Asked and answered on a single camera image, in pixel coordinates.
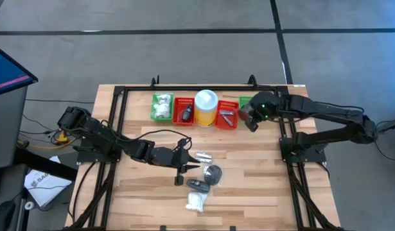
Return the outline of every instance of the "blue screen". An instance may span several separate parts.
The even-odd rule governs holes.
[[[34,79],[0,54],[0,91],[13,88]]]

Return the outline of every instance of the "yellow cable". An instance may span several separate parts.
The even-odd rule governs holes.
[[[65,143],[63,145],[57,146],[57,147],[45,147],[45,146],[38,146],[38,145],[33,145],[33,144],[30,144],[29,147],[37,148],[37,149],[41,149],[41,150],[58,150],[60,148],[64,148],[64,147],[70,145],[71,143],[73,143],[76,140],[77,140],[77,138],[74,138],[71,141],[69,141],[69,142],[67,142],[67,143]]]

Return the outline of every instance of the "gray floor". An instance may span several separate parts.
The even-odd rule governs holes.
[[[395,28],[395,0],[277,0],[277,7],[283,29]],[[273,27],[266,0],[5,0],[0,9],[0,31]],[[306,84],[311,98],[359,105],[375,121],[395,118],[395,33],[284,39],[293,81]],[[285,83],[275,34],[0,36],[0,47],[39,77],[28,91],[34,99],[94,101],[98,84],[149,83],[158,74],[162,83],[242,83],[250,74],[259,83]],[[66,106],[27,102],[24,114],[55,128]],[[29,121],[22,129],[41,131]],[[395,158],[394,132],[378,144]],[[37,153],[75,163],[70,149]],[[395,230],[395,162],[374,144],[331,144],[326,153],[342,226]],[[62,228],[66,208],[33,210],[28,230]]]

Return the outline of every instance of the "green basket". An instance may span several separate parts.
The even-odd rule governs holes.
[[[171,100],[170,100],[170,117],[169,118],[155,118],[153,117],[154,112],[156,109],[153,107],[155,103],[157,103],[157,96],[161,94],[168,94],[171,95]],[[152,112],[150,113],[150,118],[152,118],[154,121],[171,121],[173,119],[173,102],[174,102],[174,94],[173,93],[158,93],[158,94],[153,94],[152,97]]]
[[[242,106],[246,105],[251,98],[253,98],[253,96],[240,96],[238,98],[238,108],[241,108]]]

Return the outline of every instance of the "silver object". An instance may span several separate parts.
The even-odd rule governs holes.
[[[231,122],[230,119],[227,118],[227,116],[225,116],[225,115],[222,115],[222,116],[223,116],[223,119],[229,124],[229,126],[233,126],[233,122]]]
[[[220,115],[234,115],[234,112],[228,110],[220,110]]]
[[[212,159],[199,158],[199,157],[197,157],[196,160],[198,160],[200,162],[204,162],[204,163],[209,163],[209,164],[211,164],[213,161]]]
[[[196,157],[211,158],[211,155],[196,151]]]

